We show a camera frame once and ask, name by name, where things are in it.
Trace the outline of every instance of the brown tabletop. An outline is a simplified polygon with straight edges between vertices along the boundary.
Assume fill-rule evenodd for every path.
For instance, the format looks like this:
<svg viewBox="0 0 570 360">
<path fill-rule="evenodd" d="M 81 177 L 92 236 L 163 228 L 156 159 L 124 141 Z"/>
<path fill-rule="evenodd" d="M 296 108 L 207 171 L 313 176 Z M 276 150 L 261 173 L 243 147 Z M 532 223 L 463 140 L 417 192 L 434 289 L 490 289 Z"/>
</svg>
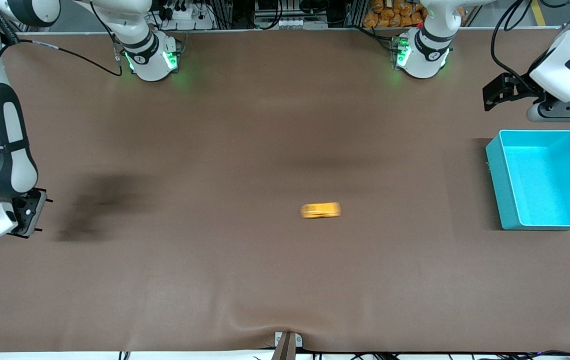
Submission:
<svg viewBox="0 0 570 360">
<path fill-rule="evenodd" d="M 556 30 L 501 34 L 525 71 Z M 180 74 L 6 52 L 38 185 L 0 239 L 0 351 L 570 351 L 570 232 L 500 229 L 484 146 L 530 100 L 465 30 L 430 80 L 356 31 L 194 34 Z M 115 68 L 106 36 L 41 36 Z M 306 203 L 342 216 L 302 219 Z"/>
</svg>

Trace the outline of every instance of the brown table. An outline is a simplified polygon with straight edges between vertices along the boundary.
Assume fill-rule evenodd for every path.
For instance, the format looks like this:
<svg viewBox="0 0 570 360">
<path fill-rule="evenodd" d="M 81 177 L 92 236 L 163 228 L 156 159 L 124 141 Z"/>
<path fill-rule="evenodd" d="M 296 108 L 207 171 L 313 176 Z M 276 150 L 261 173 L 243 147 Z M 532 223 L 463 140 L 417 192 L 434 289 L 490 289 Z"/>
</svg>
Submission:
<svg viewBox="0 0 570 360">
<path fill-rule="evenodd" d="M 555 30 L 501 34 L 524 71 Z M 570 351 L 570 232 L 500 229 L 483 112 L 501 71 L 466 30 L 431 80 L 355 31 L 194 34 L 145 83 L 23 44 L 6 54 L 47 205 L 0 239 L 0 351 L 265 347 Z M 106 36 L 42 36 L 115 67 Z M 302 219 L 305 203 L 343 215 Z"/>
</svg>

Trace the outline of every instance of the yellow stripe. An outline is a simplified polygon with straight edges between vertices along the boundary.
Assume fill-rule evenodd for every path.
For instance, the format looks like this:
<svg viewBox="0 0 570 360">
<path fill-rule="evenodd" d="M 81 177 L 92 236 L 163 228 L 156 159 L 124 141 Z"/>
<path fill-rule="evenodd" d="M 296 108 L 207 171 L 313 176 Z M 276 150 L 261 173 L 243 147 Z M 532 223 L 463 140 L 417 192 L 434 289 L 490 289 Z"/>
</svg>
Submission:
<svg viewBox="0 0 570 360">
<path fill-rule="evenodd" d="M 531 2 L 531 10 L 534 12 L 534 18 L 536 18 L 536 23 L 539 27 L 545 27 L 545 18 L 543 17 L 543 12 L 540 10 L 540 4 L 538 0 L 533 0 Z"/>
</svg>

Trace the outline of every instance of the blue bin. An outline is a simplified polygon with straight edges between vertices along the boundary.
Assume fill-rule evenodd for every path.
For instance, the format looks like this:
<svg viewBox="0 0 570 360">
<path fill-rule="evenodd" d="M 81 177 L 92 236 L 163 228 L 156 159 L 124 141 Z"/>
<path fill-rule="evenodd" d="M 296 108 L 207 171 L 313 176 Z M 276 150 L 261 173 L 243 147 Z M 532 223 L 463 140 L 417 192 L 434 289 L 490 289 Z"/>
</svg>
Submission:
<svg viewBox="0 0 570 360">
<path fill-rule="evenodd" d="M 487 145 L 505 230 L 570 230 L 570 130 L 501 130 Z"/>
</svg>

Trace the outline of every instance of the white bracket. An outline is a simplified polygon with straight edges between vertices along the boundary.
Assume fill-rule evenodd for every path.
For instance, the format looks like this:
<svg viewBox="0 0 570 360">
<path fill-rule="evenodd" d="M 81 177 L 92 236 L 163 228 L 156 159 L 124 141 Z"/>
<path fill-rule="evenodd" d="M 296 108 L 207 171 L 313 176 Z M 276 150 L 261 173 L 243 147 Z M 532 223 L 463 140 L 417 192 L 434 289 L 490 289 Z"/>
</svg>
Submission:
<svg viewBox="0 0 570 360">
<path fill-rule="evenodd" d="M 277 347 L 278 343 L 280 342 L 280 338 L 283 336 L 282 332 L 276 333 L 276 341 L 274 342 L 274 346 Z M 296 347 L 303 347 L 303 337 L 300 336 L 298 333 L 294 333 L 294 337 L 296 339 Z"/>
</svg>

